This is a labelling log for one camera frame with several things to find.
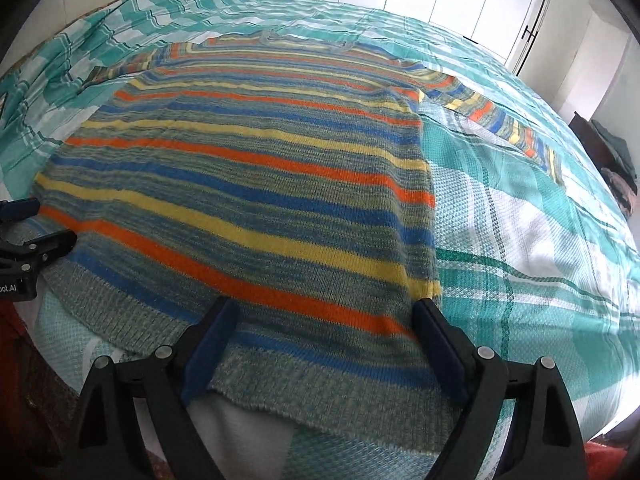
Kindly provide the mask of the striped knit sweater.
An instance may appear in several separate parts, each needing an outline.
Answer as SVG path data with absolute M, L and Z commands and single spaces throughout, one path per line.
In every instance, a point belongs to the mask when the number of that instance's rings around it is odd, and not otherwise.
M 454 410 L 411 307 L 440 295 L 424 151 L 434 105 L 476 140 L 514 140 L 485 177 L 561 192 L 537 133 L 457 78 L 385 51 L 267 35 L 170 44 L 95 70 L 117 90 L 49 158 L 35 217 L 12 242 L 62 229 L 43 276 L 108 342 L 148 354 L 219 296 L 241 319 L 208 388 L 338 436 L 437 450 Z

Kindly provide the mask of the pile of clothes on nightstand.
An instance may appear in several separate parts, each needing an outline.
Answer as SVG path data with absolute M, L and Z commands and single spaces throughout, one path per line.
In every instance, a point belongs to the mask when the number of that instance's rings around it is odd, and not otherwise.
M 639 190 L 637 171 L 634 168 L 628 145 L 624 139 L 614 136 L 597 120 L 593 119 L 590 124 L 613 157 L 612 162 L 603 166 L 601 174 L 612 190 L 623 216 L 629 220 L 639 206 Z

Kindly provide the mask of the dark wooden nightstand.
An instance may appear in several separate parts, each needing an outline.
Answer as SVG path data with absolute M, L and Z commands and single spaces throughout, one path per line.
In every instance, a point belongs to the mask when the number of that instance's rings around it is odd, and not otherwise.
M 574 135 L 578 137 L 578 140 L 592 160 L 594 166 L 598 169 L 604 167 L 608 169 L 613 168 L 615 159 L 610 149 L 588 120 L 585 120 L 585 118 L 582 118 L 582 116 L 575 112 L 570 121 L 570 128 L 574 132 Z

